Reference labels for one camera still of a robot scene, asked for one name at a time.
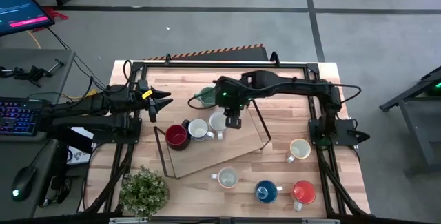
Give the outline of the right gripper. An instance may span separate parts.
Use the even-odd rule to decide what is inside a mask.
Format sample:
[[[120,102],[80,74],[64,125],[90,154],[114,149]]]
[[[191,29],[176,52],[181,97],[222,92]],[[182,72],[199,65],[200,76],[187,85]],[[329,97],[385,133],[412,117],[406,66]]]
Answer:
[[[251,101],[253,93],[246,74],[242,74],[239,79],[221,76],[216,80],[215,104],[222,108],[243,109]],[[241,129],[240,110],[226,110],[225,116],[228,128]]]

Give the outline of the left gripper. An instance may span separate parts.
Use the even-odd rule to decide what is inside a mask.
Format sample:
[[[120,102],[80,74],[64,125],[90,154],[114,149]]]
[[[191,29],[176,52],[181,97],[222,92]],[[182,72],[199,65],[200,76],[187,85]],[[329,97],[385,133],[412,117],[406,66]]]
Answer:
[[[162,110],[165,106],[173,101],[173,99],[164,99],[170,95],[170,92],[157,90],[150,87],[145,79],[139,79],[136,82],[136,107],[138,109],[144,109],[147,111],[149,119],[152,123],[157,122],[157,112]]]

